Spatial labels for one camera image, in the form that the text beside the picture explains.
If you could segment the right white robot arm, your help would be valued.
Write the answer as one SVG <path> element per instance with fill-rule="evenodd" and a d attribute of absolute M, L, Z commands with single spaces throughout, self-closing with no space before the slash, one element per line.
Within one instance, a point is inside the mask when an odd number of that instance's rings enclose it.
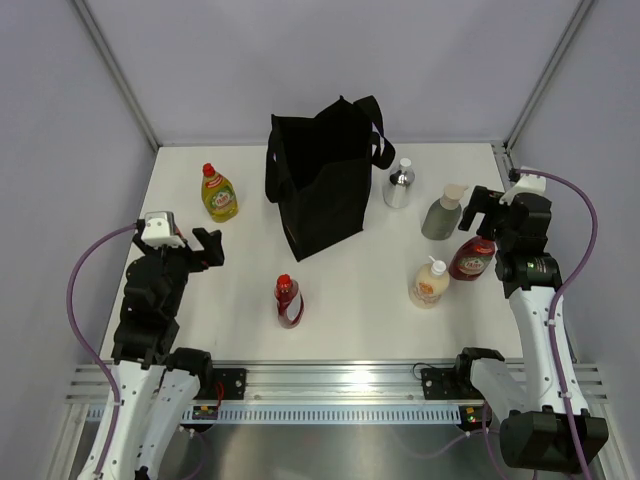
<path fill-rule="evenodd" d="M 605 419 L 591 414 L 580 390 L 568 347 L 563 281 L 546 251 L 551 203 L 538 193 L 474 188 L 459 224 L 476 215 L 478 236 L 497 247 L 496 276 L 515 317 L 526 384 L 520 386 L 504 359 L 490 350 L 466 350 L 453 372 L 461 395 L 481 393 L 500 422 L 503 461 L 511 468 L 586 475 L 609 438 Z"/>

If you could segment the yellow dish soap bottle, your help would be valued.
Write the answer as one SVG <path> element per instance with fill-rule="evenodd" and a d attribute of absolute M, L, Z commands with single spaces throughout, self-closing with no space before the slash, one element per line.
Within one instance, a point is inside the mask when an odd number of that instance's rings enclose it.
<path fill-rule="evenodd" d="M 211 163 L 202 167 L 201 198 L 212 220 L 223 223 L 238 213 L 238 201 L 231 182 Z"/>

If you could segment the cream lotion bottle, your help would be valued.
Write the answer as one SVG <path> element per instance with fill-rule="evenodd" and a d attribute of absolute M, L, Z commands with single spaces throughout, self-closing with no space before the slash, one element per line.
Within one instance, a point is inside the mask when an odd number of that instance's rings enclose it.
<path fill-rule="evenodd" d="M 450 284 L 446 263 L 433 257 L 429 257 L 429 260 L 418 269 L 409 288 L 410 300 L 421 309 L 435 307 Z"/>

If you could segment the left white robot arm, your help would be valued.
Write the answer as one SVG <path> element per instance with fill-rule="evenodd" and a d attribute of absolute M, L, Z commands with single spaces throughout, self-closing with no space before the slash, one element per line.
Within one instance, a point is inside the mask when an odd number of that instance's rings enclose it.
<path fill-rule="evenodd" d="M 173 343 L 189 276 L 224 263 L 221 232 L 193 229 L 201 245 L 194 250 L 158 221 L 131 229 L 142 255 L 125 272 L 113 364 L 96 362 L 110 392 L 82 479 L 157 478 L 188 404 L 215 387 L 210 353 Z"/>

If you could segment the red bottle white label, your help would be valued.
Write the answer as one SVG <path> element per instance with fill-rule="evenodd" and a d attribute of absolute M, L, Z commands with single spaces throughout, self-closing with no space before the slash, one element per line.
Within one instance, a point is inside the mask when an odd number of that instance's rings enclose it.
<path fill-rule="evenodd" d="M 281 274 L 275 284 L 277 316 L 285 329 L 296 327 L 304 313 L 304 299 L 299 284 L 289 274 Z"/>

